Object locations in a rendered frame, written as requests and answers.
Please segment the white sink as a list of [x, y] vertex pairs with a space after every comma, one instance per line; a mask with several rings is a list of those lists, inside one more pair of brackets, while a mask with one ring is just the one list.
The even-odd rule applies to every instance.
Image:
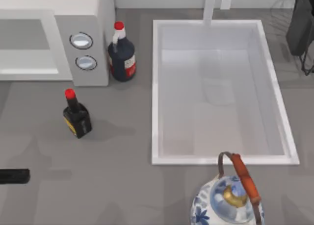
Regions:
[[152, 164], [300, 163], [260, 20], [155, 20], [152, 76]]

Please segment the large dark red-capped bottle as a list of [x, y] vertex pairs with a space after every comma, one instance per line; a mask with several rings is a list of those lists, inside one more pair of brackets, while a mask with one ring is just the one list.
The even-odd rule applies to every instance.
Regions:
[[121, 21], [114, 23], [114, 34], [107, 52], [112, 76], [120, 82], [131, 80], [136, 72], [135, 47], [127, 38]]

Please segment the tall white tap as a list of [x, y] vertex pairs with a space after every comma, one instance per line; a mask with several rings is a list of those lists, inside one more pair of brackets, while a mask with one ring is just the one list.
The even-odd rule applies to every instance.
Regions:
[[203, 23], [209, 26], [212, 21], [212, 15], [214, 10], [215, 0], [205, 0], [203, 11]]

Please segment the small black red-capped bottle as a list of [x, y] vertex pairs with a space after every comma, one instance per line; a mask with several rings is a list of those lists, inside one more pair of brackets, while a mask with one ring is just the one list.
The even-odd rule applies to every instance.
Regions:
[[64, 91], [67, 107], [63, 110], [63, 118], [70, 131], [78, 138], [82, 138], [92, 130], [91, 119], [87, 108], [81, 104], [74, 89]]

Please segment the round microwave knob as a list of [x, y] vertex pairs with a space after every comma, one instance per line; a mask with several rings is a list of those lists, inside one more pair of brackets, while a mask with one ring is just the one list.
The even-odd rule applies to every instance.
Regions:
[[71, 45], [79, 50], [86, 50], [92, 47], [93, 39], [90, 35], [79, 32], [70, 36]]
[[92, 56], [82, 56], [76, 58], [76, 66], [84, 71], [90, 71], [97, 67], [97, 61]]

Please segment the blue and white teapot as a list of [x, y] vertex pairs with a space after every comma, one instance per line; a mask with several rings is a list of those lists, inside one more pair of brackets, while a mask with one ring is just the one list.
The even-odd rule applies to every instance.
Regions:
[[218, 175], [195, 196], [190, 225], [266, 225], [261, 197], [239, 154], [219, 154]]

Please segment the pale microwave oven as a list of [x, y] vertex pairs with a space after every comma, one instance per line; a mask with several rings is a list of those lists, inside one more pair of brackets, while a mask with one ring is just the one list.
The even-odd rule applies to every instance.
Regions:
[[[79, 50], [70, 36], [90, 35], [93, 45]], [[76, 66], [92, 56], [97, 67]], [[75, 86], [107, 86], [109, 72], [102, 26], [95, 14], [58, 15], [52, 10], [0, 9], [0, 80], [72, 81]]]

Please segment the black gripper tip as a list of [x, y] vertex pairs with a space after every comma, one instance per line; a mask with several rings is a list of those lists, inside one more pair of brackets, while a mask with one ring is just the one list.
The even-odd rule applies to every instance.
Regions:
[[29, 180], [29, 169], [0, 169], [0, 185], [27, 184]]

